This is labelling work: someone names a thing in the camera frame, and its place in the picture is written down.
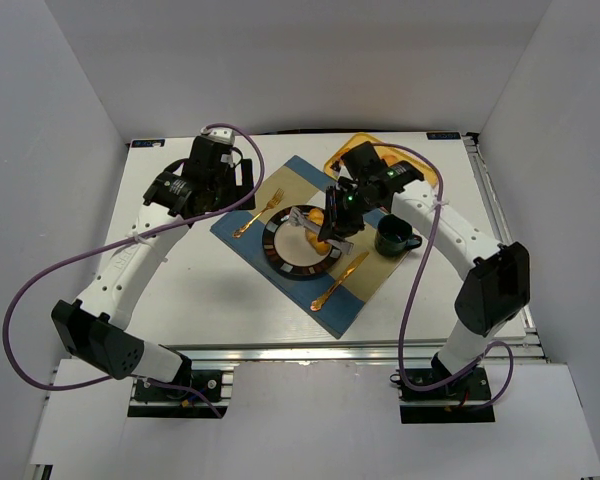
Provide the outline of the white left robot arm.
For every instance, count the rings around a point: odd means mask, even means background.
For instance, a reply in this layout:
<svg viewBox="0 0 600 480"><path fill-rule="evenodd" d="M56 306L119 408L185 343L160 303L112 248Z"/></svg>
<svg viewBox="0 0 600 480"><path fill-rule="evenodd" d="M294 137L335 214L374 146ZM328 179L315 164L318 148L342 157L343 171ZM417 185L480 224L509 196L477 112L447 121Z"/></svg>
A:
<svg viewBox="0 0 600 480"><path fill-rule="evenodd" d="M115 248L73 302L57 302L51 318L71 355L117 380L190 384L186 356L126 330L144 290L196 218L254 208L259 183L251 160L233 159L236 132L220 124L203 129L188 157L165 167L147 188L126 245Z"/></svg>

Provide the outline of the metal bread tongs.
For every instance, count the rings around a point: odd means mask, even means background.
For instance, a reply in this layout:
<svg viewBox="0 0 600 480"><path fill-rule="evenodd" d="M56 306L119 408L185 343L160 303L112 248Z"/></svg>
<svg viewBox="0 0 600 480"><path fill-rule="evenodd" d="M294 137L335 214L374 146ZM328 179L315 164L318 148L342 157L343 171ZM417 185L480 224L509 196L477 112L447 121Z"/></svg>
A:
<svg viewBox="0 0 600 480"><path fill-rule="evenodd" d="M288 223L293 227L303 227L305 230L311 231L318 235L321 231L321 226L311 221L298 206L292 206ZM349 255L354 249L354 244L346 240L323 239L323 242L338 248L343 254Z"/></svg>

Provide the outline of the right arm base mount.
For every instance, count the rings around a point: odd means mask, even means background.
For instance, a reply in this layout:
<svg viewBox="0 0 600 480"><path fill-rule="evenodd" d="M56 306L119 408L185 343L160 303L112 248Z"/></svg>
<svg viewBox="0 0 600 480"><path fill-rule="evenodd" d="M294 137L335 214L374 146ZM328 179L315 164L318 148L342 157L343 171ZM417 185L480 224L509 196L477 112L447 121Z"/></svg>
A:
<svg viewBox="0 0 600 480"><path fill-rule="evenodd" d="M443 425L494 423L491 389L484 368L478 367L450 386L417 392L404 385L398 372L390 382L399 391L400 420L403 425Z"/></svg>

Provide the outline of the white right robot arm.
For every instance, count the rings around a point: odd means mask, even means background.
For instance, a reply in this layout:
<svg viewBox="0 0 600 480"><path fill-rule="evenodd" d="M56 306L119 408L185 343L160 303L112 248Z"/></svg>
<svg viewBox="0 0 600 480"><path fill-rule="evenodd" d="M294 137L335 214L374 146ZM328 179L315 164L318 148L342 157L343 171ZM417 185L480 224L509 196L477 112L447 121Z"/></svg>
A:
<svg viewBox="0 0 600 480"><path fill-rule="evenodd" d="M446 202L442 180L430 184L408 161L388 165L376 148L366 141L340 157L318 238L347 245L367 213L384 209L426 238L423 263L437 250L454 267L462 281L454 302L457 321L431 362L434 384L442 386L473 369L496 333L528 305L529 252L473 226Z"/></svg>

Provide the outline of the small striped croissant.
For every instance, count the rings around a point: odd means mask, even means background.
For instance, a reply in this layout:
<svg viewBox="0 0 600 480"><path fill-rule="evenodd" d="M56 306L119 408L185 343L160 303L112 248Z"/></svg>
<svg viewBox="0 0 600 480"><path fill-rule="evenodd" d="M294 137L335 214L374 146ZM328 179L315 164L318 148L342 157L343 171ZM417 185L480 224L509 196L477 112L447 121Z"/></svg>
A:
<svg viewBox="0 0 600 480"><path fill-rule="evenodd" d="M324 221L324 213L319 208L313 208L308 214L308 219L316 225L321 226ZM317 234L313 231L306 229L305 238L317 254L325 256L329 253L331 245L327 242L319 241Z"/></svg>

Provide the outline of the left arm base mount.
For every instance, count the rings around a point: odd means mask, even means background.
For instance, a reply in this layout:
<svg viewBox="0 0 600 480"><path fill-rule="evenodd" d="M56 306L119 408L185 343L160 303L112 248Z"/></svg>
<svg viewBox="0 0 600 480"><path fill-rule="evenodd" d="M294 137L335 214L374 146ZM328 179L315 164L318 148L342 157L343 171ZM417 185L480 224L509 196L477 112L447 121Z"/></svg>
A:
<svg viewBox="0 0 600 480"><path fill-rule="evenodd" d="M228 410L225 374L219 369L196 369L188 390L176 390L137 380L127 409L130 418L220 419Z"/></svg>

